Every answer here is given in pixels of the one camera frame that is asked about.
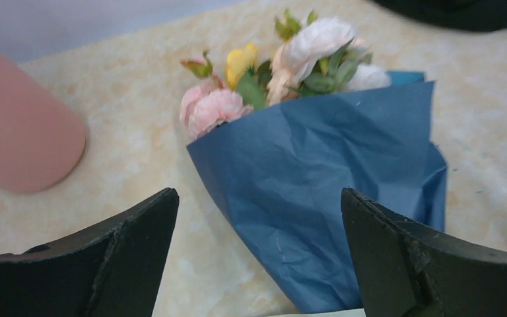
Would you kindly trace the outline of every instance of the white rose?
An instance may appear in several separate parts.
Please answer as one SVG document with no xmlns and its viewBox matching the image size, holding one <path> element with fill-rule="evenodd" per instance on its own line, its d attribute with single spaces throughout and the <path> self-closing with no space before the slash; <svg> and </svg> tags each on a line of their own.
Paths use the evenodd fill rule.
<svg viewBox="0 0 507 317">
<path fill-rule="evenodd" d="M 356 30 L 338 18 L 321 18 L 303 28 L 283 48 L 283 62 L 294 71 L 294 81 L 303 81 L 319 59 L 333 55 L 356 38 Z"/>
<path fill-rule="evenodd" d="M 384 88 L 391 85 L 391 78 L 386 70 L 376 65 L 360 64 L 353 78 L 343 90 L 356 91 Z"/>
</svg>

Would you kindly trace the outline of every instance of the marble surface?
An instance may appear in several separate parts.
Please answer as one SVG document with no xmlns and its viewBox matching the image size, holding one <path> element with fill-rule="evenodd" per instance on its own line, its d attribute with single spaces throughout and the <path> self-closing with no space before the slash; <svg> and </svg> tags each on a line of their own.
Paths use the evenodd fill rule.
<svg viewBox="0 0 507 317">
<path fill-rule="evenodd" d="M 268 316 L 293 305 L 214 206 L 178 125 L 196 83 L 178 63 L 247 42 L 268 56 L 279 43 L 272 16 L 309 0 L 255 0 L 22 64 L 85 118 L 89 148 L 64 182 L 34 195 L 0 190 L 0 254 L 23 252 L 125 210 L 165 187 L 182 200 L 155 316 Z M 370 1 L 321 0 L 320 16 L 353 23 L 388 69 L 438 81 L 434 142 L 450 164 L 447 231 L 507 250 L 507 31 L 464 34 L 395 16 Z"/>
</svg>

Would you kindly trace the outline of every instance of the blue tissue paper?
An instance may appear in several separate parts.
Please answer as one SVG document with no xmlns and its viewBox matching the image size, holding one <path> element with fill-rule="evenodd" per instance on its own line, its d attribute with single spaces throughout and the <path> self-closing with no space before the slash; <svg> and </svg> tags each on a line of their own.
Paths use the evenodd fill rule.
<svg viewBox="0 0 507 317">
<path fill-rule="evenodd" d="M 218 208 L 303 313 L 362 306 L 343 188 L 444 230 L 447 166 L 430 142 L 434 83 L 389 73 L 390 87 L 283 102 L 187 147 Z"/>
</svg>

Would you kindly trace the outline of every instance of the stem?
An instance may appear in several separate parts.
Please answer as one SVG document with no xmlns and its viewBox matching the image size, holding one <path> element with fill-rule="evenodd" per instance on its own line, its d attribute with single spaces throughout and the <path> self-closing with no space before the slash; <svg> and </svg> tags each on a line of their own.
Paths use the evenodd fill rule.
<svg viewBox="0 0 507 317">
<path fill-rule="evenodd" d="M 219 87 L 220 89 L 224 89 L 224 83 L 222 82 L 222 80 L 220 79 L 219 76 L 216 76 L 215 74 L 211 74 L 211 79 L 213 80 L 213 82 L 215 83 L 215 85 L 217 87 Z"/>
</svg>

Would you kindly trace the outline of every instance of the artificial flower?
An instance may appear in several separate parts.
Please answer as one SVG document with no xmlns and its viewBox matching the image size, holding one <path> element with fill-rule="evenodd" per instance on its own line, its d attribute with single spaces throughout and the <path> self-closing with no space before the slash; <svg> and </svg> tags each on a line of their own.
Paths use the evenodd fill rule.
<svg viewBox="0 0 507 317">
<path fill-rule="evenodd" d="M 189 69 L 197 78 L 211 78 L 211 80 L 219 87 L 224 88 L 222 80 L 213 73 L 213 63 L 207 56 L 209 51 L 203 51 L 203 56 L 195 59 L 184 59 L 180 61 L 180 64 L 185 68 Z"/>
<path fill-rule="evenodd" d="M 226 82 L 235 89 L 242 75 L 257 61 L 257 46 L 246 45 L 245 48 L 231 51 L 226 57 Z"/>
<path fill-rule="evenodd" d="M 356 30 L 338 18 L 321 18 L 303 28 L 283 47 L 283 63 L 303 81 L 319 59 L 335 53 L 356 38 Z"/>
<path fill-rule="evenodd" d="M 298 82 L 294 81 L 293 70 L 283 61 L 285 45 L 279 46 L 271 60 L 272 78 L 267 84 L 267 104 L 270 106 L 281 102 L 290 93 L 291 87 L 298 86 Z"/>
<path fill-rule="evenodd" d="M 343 90 L 356 91 L 383 88 L 391 85 L 386 70 L 376 65 L 360 64 L 353 78 L 345 84 Z"/>
<path fill-rule="evenodd" d="M 207 57 L 209 51 L 205 50 L 202 57 L 195 59 L 185 59 L 180 64 L 189 69 L 197 78 L 207 78 L 213 73 L 213 64 Z"/>
<path fill-rule="evenodd" d="M 186 91 L 180 104 L 180 122 L 186 129 L 188 128 L 189 116 L 195 111 L 195 105 L 216 89 L 217 86 L 213 82 L 203 81 Z"/>
<path fill-rule="evenodd" d="M 211 90 L 205 96 L 210 88 L 212 86 L 205 84 L 192 92 L 188 91 L 185 101 L 189 103 L 186 107 L 183 106 L 182 99 L 182 110 L 185 111 L 183 114 L 180 113 L 180 119 L 183 118 L 183 122 L 186 123 L 184 126 L 193 139 L 202 137 L 220 124 L 237 120 L 254 110 L 252 106 L 244 106 L 242 97 L 227 88 Z"/>
</svg>

